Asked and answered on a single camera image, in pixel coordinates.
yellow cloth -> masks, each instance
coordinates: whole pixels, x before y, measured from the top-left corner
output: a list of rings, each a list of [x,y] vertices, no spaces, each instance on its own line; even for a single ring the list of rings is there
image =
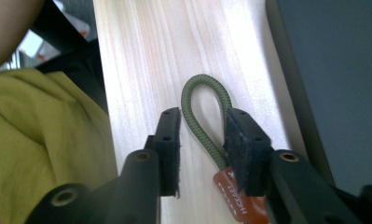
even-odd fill
[[[0,221],[23,223],[59,185],[116,176],[107,115],[64,73],[0,73]]]

green elastic cord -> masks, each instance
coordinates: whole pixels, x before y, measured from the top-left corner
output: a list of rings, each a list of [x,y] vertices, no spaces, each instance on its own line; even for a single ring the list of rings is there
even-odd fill
[[[208,75],[203,75],[203,74],[192,77],[185,84],[183,88],[183,92],[182,92],[183,117],[185,118],[189,129],[195,134],[195,136],[197,136],[197,138],[200,140],[202,145],[209,152],[214,162],[217,164],[218,168],[220,170],[224,170],[228,167],[226,156],[220,149],[218,149],[218,147],[214,144],[212,139],[202,129],[202,127],[200,127],[200,124],[198,123],[197,119],[192,113],[192,108],[191,108],[192,91],[199,84],[204,84],[204,85],[209,86],[217,94],[218,99],[220,101],[220,105],[221,105],[221,112],[223,115],[224,127],[226,127],[227,109],[232,107],[231,99],[229,98],[228,92],[226,91],[224,86],[221,85],[220,82],[218,82],[213,77],[210,77]]]

wood grain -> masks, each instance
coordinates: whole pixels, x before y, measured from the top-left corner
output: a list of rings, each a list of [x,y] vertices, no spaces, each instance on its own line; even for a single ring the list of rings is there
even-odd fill
[[[96,0],[94,7],[119,171],[201,73],[223,83],[275,148],[304,153],[264,1]],[[214,94],[197,88],[193,108],[222,145]],[[162,223],[236,223],[212,181],[217,167],[184,122],[181,144],[181,198],[162,199]]]

light wooden surface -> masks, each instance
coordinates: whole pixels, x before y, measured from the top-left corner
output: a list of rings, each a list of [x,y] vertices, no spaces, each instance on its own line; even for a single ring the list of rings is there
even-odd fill
[[[262,0],[95,0],[118,170],[143,148],[160,113],[180,106],[189,78],[204,73],[229,91],[274,148],[304,152]],[[213,93],[194,92],[194,112],[218,145]],[[236,223],[212,181],[217,167],[183,122],[181,198],[162,199],[162,223]]]

red tag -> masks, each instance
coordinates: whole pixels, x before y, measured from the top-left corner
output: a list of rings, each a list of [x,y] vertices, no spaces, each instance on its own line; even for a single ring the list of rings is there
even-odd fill
[[[214,175],[213,181],[227,203],[235,220],[249,224],[269,223],[264,197],[246,197],[238,193],[235,176],[231,167]]]

